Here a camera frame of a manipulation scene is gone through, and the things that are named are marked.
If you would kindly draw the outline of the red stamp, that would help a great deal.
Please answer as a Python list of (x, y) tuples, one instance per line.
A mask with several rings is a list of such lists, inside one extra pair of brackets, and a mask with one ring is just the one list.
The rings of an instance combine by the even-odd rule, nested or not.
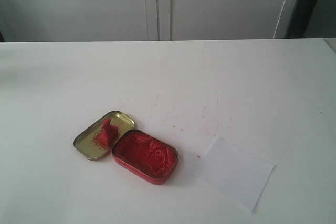
[(111, 119), (106, 118), (101, 124), (101, 133), (98, 142), (104, 147), (112, 147), (119, 137), (119, 128), (111, 124)]

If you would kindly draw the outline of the red ink tin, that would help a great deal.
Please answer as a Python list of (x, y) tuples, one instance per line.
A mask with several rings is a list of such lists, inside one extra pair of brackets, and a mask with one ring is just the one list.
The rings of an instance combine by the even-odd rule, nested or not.
[(164, 184), (177, 167), (177, 150), (140, 131), (129, 130), (112, 148), (114, 160), (154, 185)]

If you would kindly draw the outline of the gold tin lid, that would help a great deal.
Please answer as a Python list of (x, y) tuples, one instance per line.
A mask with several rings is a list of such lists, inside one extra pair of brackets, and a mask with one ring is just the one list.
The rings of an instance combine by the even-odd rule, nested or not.
[(108, 112), (106, 115), (98, 119), (86, 130), (80, 133), (74, 140), (75, 149), (82, 156), (91, 161), (102, 159), (108, 155), (113, 148), (113, 146), (110, 148), (104, 147), (98, 142), (98, 136), (101, 133), (101, 124), (106, 118), (110, 118), (111, 124), (119, 128), (119, 137), (113, 146), (123, 135), (125, 135), (127, 131), (135, 129), (135, 121), (121, 111)]

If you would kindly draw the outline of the white cabinet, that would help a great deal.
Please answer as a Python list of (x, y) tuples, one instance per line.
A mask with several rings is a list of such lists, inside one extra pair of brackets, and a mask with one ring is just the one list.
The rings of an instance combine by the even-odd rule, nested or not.
[(284, 38), (296, 0), (1, 0), (7, 42)]

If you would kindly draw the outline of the white paper sheet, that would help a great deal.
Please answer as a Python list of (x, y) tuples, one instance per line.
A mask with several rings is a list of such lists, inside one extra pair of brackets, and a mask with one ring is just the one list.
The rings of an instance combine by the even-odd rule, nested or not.
[(192, 172), (252, 213), (274, 168), (274, 164), (245, 153), (217, 136), (193, 161)]

